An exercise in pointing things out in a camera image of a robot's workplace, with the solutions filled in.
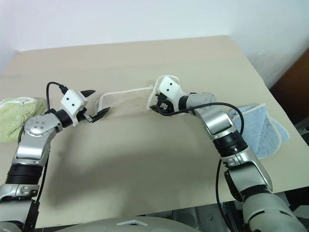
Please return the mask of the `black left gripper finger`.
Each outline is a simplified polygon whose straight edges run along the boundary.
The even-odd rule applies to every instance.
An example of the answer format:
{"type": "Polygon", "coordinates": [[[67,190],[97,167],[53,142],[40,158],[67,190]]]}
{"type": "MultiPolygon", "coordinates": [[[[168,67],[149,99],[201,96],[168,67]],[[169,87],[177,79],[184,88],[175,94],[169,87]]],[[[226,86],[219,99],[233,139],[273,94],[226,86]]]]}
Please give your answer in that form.
{"type": "Polygon", "coordinates": [[[94,94],[96,91],[89,89],[89,90],[82,90],[80,91],[80,96],[82,99],[87,99],[89,96],[91,96],[92,94],[94,94]]]}
{"type": "Polygon", "coordinates": [[[95,116],[91,116],[92,122],[96,122],[99,119],[103,118],[109,112],[110,109],[111,109],[110,107],[104,108],[98,111],[95,116]]]}

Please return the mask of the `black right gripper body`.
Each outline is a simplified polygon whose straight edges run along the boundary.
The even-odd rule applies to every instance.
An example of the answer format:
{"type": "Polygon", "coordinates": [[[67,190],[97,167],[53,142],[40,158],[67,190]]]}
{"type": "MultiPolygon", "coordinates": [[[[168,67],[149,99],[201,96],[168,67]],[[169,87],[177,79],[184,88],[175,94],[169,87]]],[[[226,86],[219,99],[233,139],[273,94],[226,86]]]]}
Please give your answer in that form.
{"type": "Polygon", "coordinates": [[[157,101],[156,105],[162,107],[166,110],[166,114],[174,113],[174,106],[170,100],[168,100],[167,96],[163,94],[163,101],[157,101]]]}

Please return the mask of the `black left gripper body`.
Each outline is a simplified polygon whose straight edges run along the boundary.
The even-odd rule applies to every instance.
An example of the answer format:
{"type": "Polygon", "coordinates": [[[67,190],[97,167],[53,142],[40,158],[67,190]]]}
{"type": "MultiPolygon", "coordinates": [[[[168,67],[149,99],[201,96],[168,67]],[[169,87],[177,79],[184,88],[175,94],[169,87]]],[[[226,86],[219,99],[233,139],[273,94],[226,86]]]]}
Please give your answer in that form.
{"type": "Polygon", "coordinates": [[[85,107],[77,113],[77,120],[78,122],[81,122],[84,120],[88,121],[89,123],[93,122],[92,117],[88,114],[87,109],[85,107]]]}

